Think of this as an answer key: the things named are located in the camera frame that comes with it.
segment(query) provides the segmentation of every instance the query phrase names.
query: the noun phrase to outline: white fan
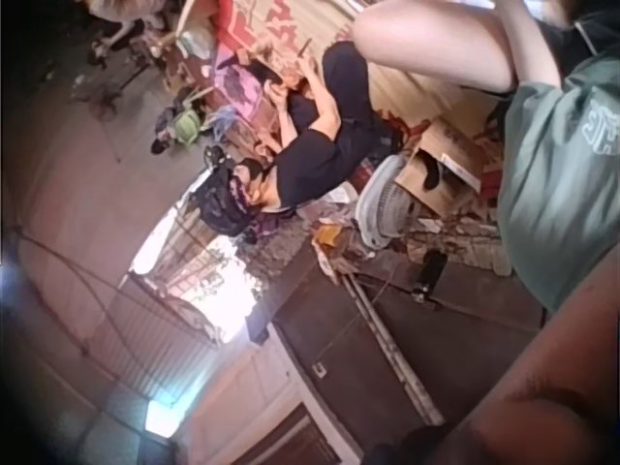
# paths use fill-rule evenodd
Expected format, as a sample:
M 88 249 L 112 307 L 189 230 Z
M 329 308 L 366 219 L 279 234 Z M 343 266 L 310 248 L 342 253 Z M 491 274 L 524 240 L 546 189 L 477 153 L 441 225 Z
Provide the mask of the white fan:
M 392 239 L 405 234 L 419 215 L 420 203 L 394 181 L 406 163 L 400 155 L 387 157 L 359 196 L 356 221 L 368 247 L 388 247 Z

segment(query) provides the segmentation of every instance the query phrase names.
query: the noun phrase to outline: fan grille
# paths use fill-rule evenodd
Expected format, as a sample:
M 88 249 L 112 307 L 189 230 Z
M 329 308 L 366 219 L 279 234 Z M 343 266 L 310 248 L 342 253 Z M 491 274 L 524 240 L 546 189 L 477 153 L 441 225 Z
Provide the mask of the fan grille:
M 381 191 L 377 208 L 377 226 L 381 235 L 401 237 L 411 219 L 413 196 L 393 180 Z

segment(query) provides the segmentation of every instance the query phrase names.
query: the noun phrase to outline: bare leg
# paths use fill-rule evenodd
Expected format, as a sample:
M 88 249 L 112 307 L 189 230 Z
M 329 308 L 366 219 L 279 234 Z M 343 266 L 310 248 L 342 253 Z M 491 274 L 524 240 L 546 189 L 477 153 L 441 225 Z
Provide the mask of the bare leg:
M 511 50 L 493 11 L 438 0 L 390 0 L 361 13 L 368 61 L 493 92 L 515 85 Z

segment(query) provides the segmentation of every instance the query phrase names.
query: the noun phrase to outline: sunlight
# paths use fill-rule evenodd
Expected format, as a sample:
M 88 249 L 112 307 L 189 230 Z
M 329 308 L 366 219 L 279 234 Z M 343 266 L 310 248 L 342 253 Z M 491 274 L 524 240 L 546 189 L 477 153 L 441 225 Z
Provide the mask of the sunlight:
M 183 421 L 185 412 L 180 409 L 166 407 L 155 400 L 148 403 L 146 412 L 146 431 L 157 434 L 163 438 L 169 438 L 178 429 Z
M 208 249 L 217 250 L 226 257 L 217 269 L 222 283 L 215 289 L 192 290 L 183 298 L 222 329 L 222 342 L 227 343 L 243 328 L 245 317 L 256 304 L 252 294 L 256 279 L 245 272 L 245 263 L 234 256 L 236 246 L 229 237 L 218 237 Z
M 174 218 L 178 215 L 177 208 L 183 206 L 185 199 L 194 192 L 210 175 L 209 170 L 202 172 L 196 181 L 185 191 L 181 198 L 174 204 L 174 206 L 168 210 L 166 216 L 160 220 L 155 229 L 148 235 L 148 238 L 144 241 L 140 247 L 138 254 L 132 262 L 131 270 L 136 274 L 147 274 L 159 258 L 162 253 L 162 249 L 166 245 L 166 238 L 174 225 Z

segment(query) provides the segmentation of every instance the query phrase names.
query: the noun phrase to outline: knee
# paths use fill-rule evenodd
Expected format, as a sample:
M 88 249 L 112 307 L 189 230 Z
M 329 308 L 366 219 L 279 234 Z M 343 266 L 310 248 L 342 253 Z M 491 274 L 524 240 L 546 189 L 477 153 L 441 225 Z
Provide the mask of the knee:
M 323 62 L 325 64 L 326 60 L 337 60 L 338 57 L 350 56 L 350 55 L 359 55 L 359 52 L 356 50 L 356 46 L 351 41 L 340 41 L 336 42 L 329 46 L 325 53 L 323 54 Z
M 356 17 L 353 25 L 353 42 L 361 55 L 368 61 L 377 59 L 373 44 L 381 40 L 382 19 L 373 8 L 364 10 Z

